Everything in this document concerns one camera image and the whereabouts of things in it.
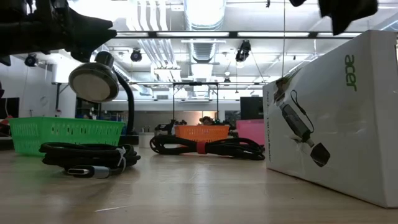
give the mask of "pink box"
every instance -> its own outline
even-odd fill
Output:
[[[247,138],[264,145],[266,141],[263,119],[237,120],[236,129],[240,138]]]

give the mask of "red cable tie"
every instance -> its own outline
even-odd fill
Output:
[[[197,152],[202,155],[206,154],[206,142],[205,141],[197,142]]]

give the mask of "lamp head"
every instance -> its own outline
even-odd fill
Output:
[[[69,76],[69,85],[81,98],[96,102],[108,102],[119,93],[118,78],[112,72],[113,57],[109,52],[100,52],[96,62],[84,63]]]

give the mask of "spotlight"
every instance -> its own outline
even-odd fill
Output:
[[[238,49],[238,52],[236,53],[236,65],[243,68],[244,67],[244,62],[248,57],[249,57],[249,52],[251,51],[251,45],[250,41],[244,40],[242,41],[242,44],[240,48]]]
[[[101,103],[115,99],[119,93],[118,78],[112,72],[113,57],[109,52],[100,52],[96,62],[84,63],[69,76],[72,90],[83,99]]]
[[[131,59],[133,62],[140,62],[141,59],[142,59],[141,50],[140,50],[140,49],[134,49],[134,50],[132,50],[130,59]]]
[[[36,54],[29,54],[25,59],[25,65],[28,67],[36,67],[37,66]]]

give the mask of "coiled cable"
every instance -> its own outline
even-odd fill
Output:
[[[175,148],[166,148],[166,144],[181,145]],[[264,148],[256,142],[245,138],[223,139],[213,142],[195,142],[174,136],[159,135],[150,140],[150,148],[163,155],[179,155],[189,152],[199,154],[216,154],[219,156],[231,156],[233,158],[263,161]]]
[[[70,144],[48,142],[41,145],[43,163],[60,166],[65,172],[81,178],[107,178],[121,174],[141,158],[131,145]]]

